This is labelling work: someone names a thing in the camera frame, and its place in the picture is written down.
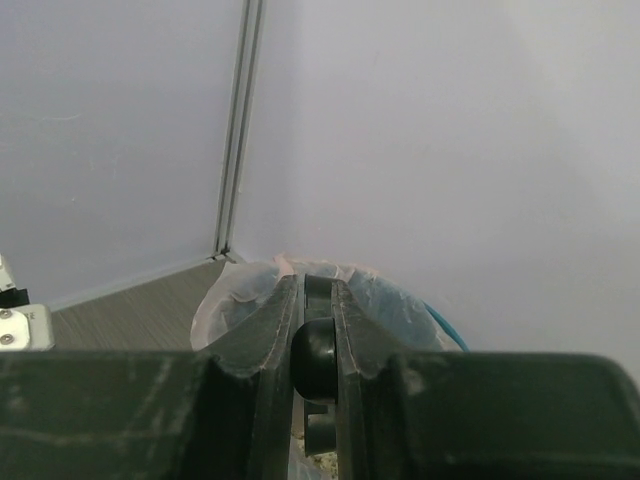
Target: light purple wall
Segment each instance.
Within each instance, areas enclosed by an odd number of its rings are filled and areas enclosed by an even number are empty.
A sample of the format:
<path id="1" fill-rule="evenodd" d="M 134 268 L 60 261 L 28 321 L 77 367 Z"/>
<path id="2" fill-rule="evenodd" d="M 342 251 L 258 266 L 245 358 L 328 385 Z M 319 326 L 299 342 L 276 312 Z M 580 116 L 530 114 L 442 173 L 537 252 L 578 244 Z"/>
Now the light purple wall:
<path id="1" fill-rule="evenodd" d="M 241 9 L 0 4 L 0 252 L 35 301 L 211 254 Z"/>
<path id="2" fill-rule="evenodd" d="M 271 0 L 234 245 L 640 379 L 640 3 Z"/>

